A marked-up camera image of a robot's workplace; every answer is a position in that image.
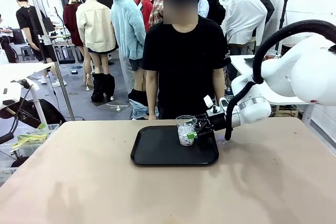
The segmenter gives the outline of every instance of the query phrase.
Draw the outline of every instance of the cream jacket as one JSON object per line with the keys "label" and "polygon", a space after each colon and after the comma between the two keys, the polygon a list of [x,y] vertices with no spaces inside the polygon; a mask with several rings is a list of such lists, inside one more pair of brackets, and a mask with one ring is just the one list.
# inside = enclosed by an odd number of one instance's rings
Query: cream jacket
{"label": "cream jacket", "polygon": [[80,39],[86,47],[95,52],[107,52],[115,48],[110,8],[97,0],[86,0],[78,6],[76,18]]}

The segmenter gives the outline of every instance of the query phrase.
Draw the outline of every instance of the plastic cup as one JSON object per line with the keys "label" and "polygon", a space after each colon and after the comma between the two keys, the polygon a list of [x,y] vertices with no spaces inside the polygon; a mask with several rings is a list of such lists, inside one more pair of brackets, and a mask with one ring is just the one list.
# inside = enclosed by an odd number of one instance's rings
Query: plastic cup
{"label": "plastic cup", "polygon": [[277,56],[277,51],[273,50],[273,49],[270,49],[265,54],[265,60],[274,59],[274,58],[276,58],[276,56]]}
{"label": "plastic cup", "polygon": [[195,125],[197,119],[191,115],[182,115],[176,118],[178,138],[183,146],[190,146],[194,143]]}

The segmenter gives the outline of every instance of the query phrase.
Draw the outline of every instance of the white shirt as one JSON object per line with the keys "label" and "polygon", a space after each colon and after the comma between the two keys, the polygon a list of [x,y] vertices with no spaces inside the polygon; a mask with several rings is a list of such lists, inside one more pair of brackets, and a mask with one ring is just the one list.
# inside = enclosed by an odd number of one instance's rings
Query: white shirt
{"label": "white shirt", "polygon": [[208,0],[199,0],[198,1],[198,14],[203,18],[206,18],[209,13],[209,2]]}
{"label": "white shirt", "polygon": [[257,28],[256,45],[263,39],[267,10],[260,0],[229,0],[221,25],[229,44],[244,45]]}
{"label": "white shirt", "polygon": [[107,52],[115,48],[110,11],[97,0],[86,0],[76,11],[80,39],[95,52]]}
{"label": "white shirt", "polygon": [[[8,29],[10,26],[9,25],[7,25],[7,24],[5,24],[3,21],[0,23],[0,29],[2,29],[2,30],[6,30],[6,29]],[[0,37],[1,36],[10,36],[10,37],[12,37],[13,36],[13,33],[0,33]]]}

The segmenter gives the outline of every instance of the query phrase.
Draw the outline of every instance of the red jacket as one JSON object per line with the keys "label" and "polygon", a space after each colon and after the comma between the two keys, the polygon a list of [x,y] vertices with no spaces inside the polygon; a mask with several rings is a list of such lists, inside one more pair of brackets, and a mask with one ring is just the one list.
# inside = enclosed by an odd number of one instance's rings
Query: red jacket
{"label": "red jacket", "polygon": [[[135,0],[136,5],[139,5],[140,0]],[[149,29],[149,16],[151,15],[153,4],[149,0],[142,1],[141,13],[145,24],[146,33]]]}

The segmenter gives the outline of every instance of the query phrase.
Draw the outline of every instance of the black shorts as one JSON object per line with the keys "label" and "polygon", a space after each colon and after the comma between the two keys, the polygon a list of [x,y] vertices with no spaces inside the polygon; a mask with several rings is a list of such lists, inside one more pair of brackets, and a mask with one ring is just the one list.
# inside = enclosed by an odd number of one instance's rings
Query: black shorts
{"label": "black shorts", "polygon": [[[51,58],[52,61],[56,61],[56,56],[51,45],[46,46],[44,43],[41,43],[41,50],[43,51],[43,54],[46,58]],[[34,48],[32,48],[32,51],[38,61],[43,61],[43,57],[40,51],[37,51]]]}
{"label": "black shorts", "polygon": [[139,68],[142,68],[142,59],[138,59],[138,60],[130,59],[130,64],[132,67],[132,71],[138,71]]}

